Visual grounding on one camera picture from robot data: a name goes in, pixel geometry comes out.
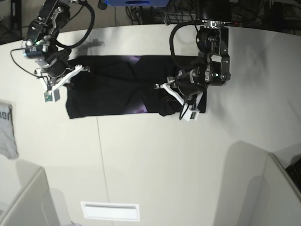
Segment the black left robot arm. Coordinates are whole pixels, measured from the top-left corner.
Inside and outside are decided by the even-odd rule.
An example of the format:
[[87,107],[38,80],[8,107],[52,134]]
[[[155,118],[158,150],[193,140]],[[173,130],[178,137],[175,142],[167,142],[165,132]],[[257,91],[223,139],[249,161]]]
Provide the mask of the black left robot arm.
[[[171,59],[180,70],[167,78],[172,93],[164,100],[176,107],[187,104],[198,109],[206,105],[209,86],[223,86],[231,79],[227,25],[232,12],[228,0],[190,0],[186,7],[192,18],[178,23],[169,36]],[[198,55],[191,61],[176,55],[174,46],[176,33],[188,26],[197,32]]]

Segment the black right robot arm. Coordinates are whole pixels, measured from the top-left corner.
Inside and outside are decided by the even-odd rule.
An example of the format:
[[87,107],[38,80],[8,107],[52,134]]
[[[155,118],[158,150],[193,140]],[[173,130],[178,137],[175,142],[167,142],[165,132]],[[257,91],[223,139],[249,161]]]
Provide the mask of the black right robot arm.
[[[79,4],[88,9],[91,15],[89,27],[77,43],[64,45],[57,40],[60,30],[71,20],[70,5]],[[39,66],[37,76],[46,83],[49,91],[53,83],[61,80],[75,69],[68,66],[72,49],[80,46],[89,36],[95,22],[95,12],[87,1],[81,0],[47,0],[33,20],[22,42],[24,56],[33,59]]]

